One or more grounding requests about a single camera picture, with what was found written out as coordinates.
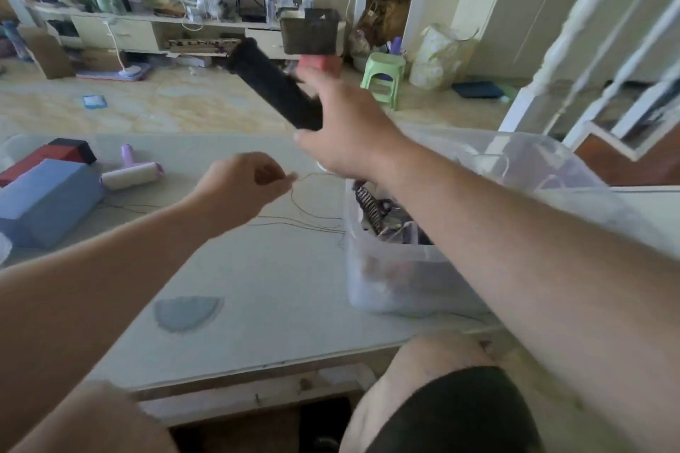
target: semicircular gray object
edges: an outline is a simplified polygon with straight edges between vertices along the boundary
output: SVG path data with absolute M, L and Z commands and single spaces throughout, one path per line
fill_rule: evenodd
M 222 308 L 222 297 L 187 296 L 159 299 L 154 303 L 154 318 L 162 329 L 184 333 L 200 328 Z

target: black handle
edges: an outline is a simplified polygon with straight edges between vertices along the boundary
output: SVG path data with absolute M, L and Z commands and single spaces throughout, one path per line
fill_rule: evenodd
M 311 98 L 302 91 L 292 77 L 269 60 L 253 38 L 236 45 L 225 64 L 228 71 L 238 74 L 296 129 L 321 129 L 323 112 L 319 98 Z

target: black shorts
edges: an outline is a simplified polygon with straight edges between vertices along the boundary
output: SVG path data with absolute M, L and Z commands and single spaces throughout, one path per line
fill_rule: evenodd
M 470 367 L 418 389 L 367 453 L 542 451 L 529 408 L 498 367 Z

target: forearm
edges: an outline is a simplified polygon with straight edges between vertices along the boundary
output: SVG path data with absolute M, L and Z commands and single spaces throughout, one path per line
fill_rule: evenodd
M 106 354 L 207 236 L 186 204 L 0 274 L 0 449 Z
M 412 142 L 399 145 L 378 181 L 506 326 L 638 441 L 671 440 L 678 263 Z

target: black plastic basket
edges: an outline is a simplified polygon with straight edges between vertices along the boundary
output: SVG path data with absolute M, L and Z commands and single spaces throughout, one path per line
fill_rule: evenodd
M 286 54 L 335 54 L 340 14 L 335 9 L 307 9 L 305 18 L 281 18 Z

